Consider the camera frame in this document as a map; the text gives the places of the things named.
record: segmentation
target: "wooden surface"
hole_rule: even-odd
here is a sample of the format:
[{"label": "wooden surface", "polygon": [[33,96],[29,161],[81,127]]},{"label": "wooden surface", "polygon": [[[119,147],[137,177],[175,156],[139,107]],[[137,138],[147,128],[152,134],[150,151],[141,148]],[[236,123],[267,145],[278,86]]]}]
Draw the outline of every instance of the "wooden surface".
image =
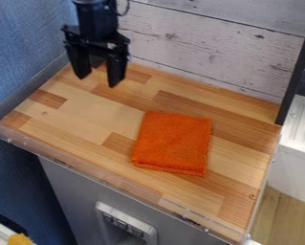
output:
[{"label": "wooden surface", "polygon": [[136,0],[282,33],[305,35],[305,0]]},{"label": "wooden surface", "polygon": [[[277,109],[277,104],[138,64],[129,66],[127,80],[114,89],[107,86],[104,66],[84,80],[78,80],[67,66],[0,124],[27,136],[24,145],[34,151],[43,151],[237,241],[248,226],[277,141],[280,127],[272,123]],[[131,148],[148,110],[213,120],[207,177],[130,163]],[[24,141],[6,130],[0,132]]]},{"label": "wooden surface", "polygon": [[135,62],[275,102],[285,94],[303,42],[300,36],[137,2],[120,20],[120,31],[131,39]]},{"label": "wooden surface", "polygon": [[305,203],[266,187],[251,237],[263,245],[305,245]]}]

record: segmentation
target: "folded orange cloth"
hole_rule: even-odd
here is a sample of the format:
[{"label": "folded orange cloth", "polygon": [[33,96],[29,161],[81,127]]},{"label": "folded orange cloth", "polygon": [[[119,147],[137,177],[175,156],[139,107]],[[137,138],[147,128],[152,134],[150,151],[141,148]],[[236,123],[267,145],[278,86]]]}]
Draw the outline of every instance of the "folded orange cloth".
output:
[{"label": "folded orange cloth", "polygon": [[205,176],[210,128],[210,119],[147,112],[132,162],[138,167]]}]

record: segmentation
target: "wooden table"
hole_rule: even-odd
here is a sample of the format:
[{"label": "wooden table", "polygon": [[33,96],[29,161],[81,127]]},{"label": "wooden table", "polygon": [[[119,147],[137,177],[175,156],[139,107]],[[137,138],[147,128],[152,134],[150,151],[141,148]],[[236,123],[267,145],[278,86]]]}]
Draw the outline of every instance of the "wooden table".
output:
[{"label": "wooden table", "polygon": [[[0,125],[26,136],[33,151],[240,241],[276,145],[277,109],[277,104],[138,64],[129,66],[127,79],[114,89],[107,86],[105,66],[84,80],[66,66]],[[131,148],[148,110],[213,120],[207,177],[131,164]]]}]

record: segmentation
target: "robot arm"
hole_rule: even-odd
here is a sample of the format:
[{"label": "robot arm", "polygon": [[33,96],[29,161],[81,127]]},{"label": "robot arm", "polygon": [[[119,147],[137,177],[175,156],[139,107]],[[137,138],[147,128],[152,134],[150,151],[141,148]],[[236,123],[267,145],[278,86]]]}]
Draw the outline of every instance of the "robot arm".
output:
[{"label": "robot arm", "polygon": [[106,61],[109,86],[125,78],[130,40],[118,33],[117,0],[74,0],[79,26],[62,27],[65,48],[78,78]]}]

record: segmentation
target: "gray cabinet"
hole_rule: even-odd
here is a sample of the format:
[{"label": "gray cabinet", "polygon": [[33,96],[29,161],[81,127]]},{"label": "gray cabinet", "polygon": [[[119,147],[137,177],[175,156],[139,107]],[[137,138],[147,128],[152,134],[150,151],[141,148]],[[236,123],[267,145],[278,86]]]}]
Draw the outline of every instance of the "gray cabinet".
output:
[{"label": "gray cabinet", "polygon": [[79,245],[137,244],[130,243],[131,239],[123,243],[124,231],[110,224],[101,224],[96,212],[97,202],[105,203],[154,227],[158,234],[158,245],[227,244],[68,167],[42,158],[40,161]]}]

